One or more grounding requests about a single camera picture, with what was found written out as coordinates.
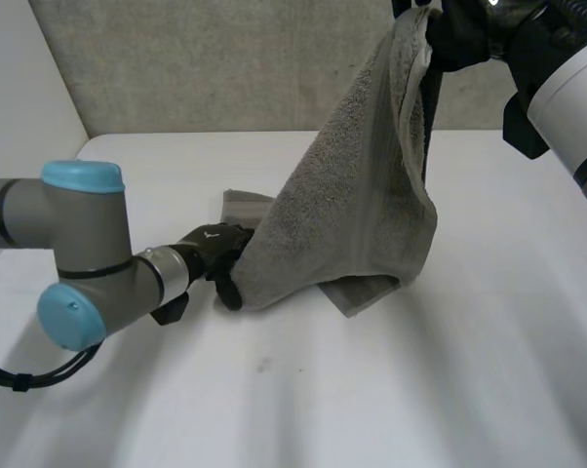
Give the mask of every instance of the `gray robot arm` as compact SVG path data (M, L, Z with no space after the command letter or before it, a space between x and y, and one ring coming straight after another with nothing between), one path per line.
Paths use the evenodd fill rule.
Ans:
M38 317L59 346L81 351L139 317L179 318L196 279L182 250L133 256L124 184L113 164L64 161L40 179L0 179L0 249L52 249L59 281Z
M428 28L433 66L505 61L517 93L504 111L504 139L531 159L553 150L587 198L587 0L443 0L443 7Z

